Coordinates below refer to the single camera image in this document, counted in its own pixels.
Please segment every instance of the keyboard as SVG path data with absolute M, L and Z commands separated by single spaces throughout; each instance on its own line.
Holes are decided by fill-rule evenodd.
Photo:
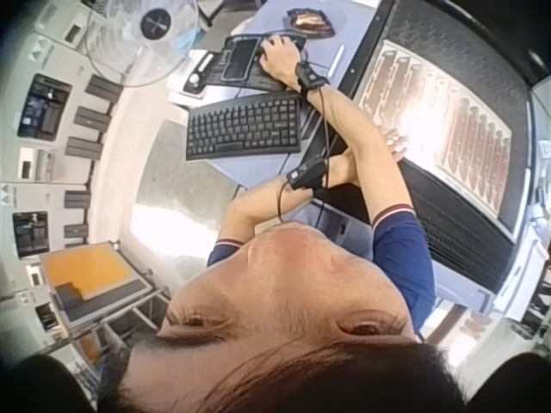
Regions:
M 300 95 L 272 92 L 189 111 L 186 158 L 300 152 Z

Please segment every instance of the smartphone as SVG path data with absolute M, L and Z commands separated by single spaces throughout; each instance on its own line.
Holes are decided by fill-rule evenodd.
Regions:
M 230 59 L 222 73 L 222 80 L 235 82 L 247 78 L 255 57 L 257 44 L 258 39 L 243 39 L 235 43 Z

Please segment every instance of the blue shirt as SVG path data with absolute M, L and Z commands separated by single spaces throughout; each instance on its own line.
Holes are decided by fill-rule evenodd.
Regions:
M 208 258 L 208 266 L 225 260 L 242 244 L 219 240 Z M 423 228 L 411 211 L 399 211 L 377 222 L 373 234 L 373 263 L 400 290 L 418 331 L 430 315 L 435 301 L 434 274 Z

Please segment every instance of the keyboard key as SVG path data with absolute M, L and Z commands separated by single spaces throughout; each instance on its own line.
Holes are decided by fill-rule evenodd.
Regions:
M 232 142 L 231 144 L 222 144 L 215 146 L 217 152 L 242 151 L 243 142 Z

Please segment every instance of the cable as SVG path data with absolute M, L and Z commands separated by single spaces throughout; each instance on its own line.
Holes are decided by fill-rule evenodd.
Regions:
M 325 174 L 325 193 L 327 194 L 329 191 L 329 156 L 331 148 L 329 145 L 329 127 L 327 126 L 327 119 L 325 117 L 325 100 L 324 100 L 324 94 L 321 91 L 321 88 L 319 88 L 319 97 L 321 98 L 321 115 L 324 118 L 324 129 L 325 129 L 325 161 L 327 162 L 327 173 Z M 318 219 L 316 219 L 316 225 L 314 228 L 318 229 L 319 221 L 321 220 L 321 215 L 323 215 L 325 209 L 325 196 L 324 199 L 321 202 L 321 208 L 319 209 L 319 215 Z
M 283 196 L 283 190 L 285 187 L 289 184 L 289 182 L 285 181 L 283 183 L 282 187 L 279 189 L 279 194 L 277 195 L 277 217 L 279 218 L 279 222 L 283 223 L 282 218 L 282 196 Z

